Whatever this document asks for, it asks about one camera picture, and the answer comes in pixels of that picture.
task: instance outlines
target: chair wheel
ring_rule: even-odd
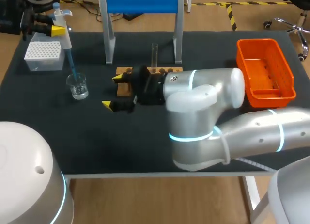
[[[271,22],[271,21],[266,21],[266,22],[263,24],[263,27],[264,27],[265,29],[270,29],[271,25],[272,25],[272,22]]]
[[[306,57],[305,57],[302,53],[300,53],[300,54],[298,55],[298,57],[299,57],[299,59],[300,59],[301,62],[304,61],[304,60],[306,59]]]

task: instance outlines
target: water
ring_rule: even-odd
[[[85,99],[88,96],[88,89],[86,86],[77,86],[72,90],[72,96],[76,100]]]

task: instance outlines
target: cable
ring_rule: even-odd
[[[254,167],[258,167],[258,168],[263,169],[263,170],[268,171],[268,172],[273,172],[273,173],[276,172],[276,170],[273,169],[273,168],[264,166],[264,165],[262,165],[262,164],[260,164],[258,162],[254,162],[254,161],[248,160],[246,158],[236,158],[236,160],[244,162],[244,163],[247,163],[247,164],[250,164],[250,165],[252,165]]]
[[[79,1],[76,1],[76,0],[71,0],[71,1],[78,3],[78,4],[79,4],[82,8],[84,8],[89,14],[96,15],[96,20],[97,20],[98,22],[101,22],[101,23],[102,23],[102,21],[99,19],[99,16],[101,16],[101,13],[100,13],[99,9],[95,7],[95,6],[97,6],[97,4],[95,4],[95,3],[93,3],[93,2],[88,2],[88,1],[85,1],[85,0],[82,0],[82,2],[79,2]],[[89,5],[90,8],[94,9],[94,10],[96,11],[96,13],[95,13],[95,12],[92,12],[86,5]],[[115,15],[111,15],[111,17],[116,17],[116,16],[119,16],[120,14],[121,14],[121,13],[117,13],[117,14],[115,14]],[[121,18],[118,18],[118,19],[113,19],[112,22],[117,21],[117,20],[120,20],[120,19],[122,19],[122,18],[123,18],[123,16],[121,16]]]

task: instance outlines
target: test tube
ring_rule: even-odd
[[[156,70],[157,68],[157,58],[158,58],[158,44],[152,43],[152,61],[151,61],[152,71]]]

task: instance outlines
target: blue foam bar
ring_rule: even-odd
[[[177,13],[178,0],[107,0],[108,13]]]

